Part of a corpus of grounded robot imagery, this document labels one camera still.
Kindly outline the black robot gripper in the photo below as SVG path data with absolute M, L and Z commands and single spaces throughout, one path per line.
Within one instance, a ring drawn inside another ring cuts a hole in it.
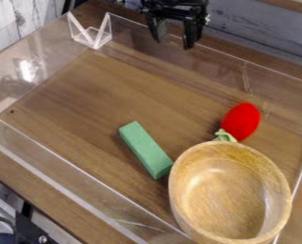
M 184 21 L 184 48 L 194 47 L 202 38 L 208 24 L 209 0 L 141 0 L 141 12 L 146 16 L 153 39 L 161 43 L 170 32 L 168 19 Z

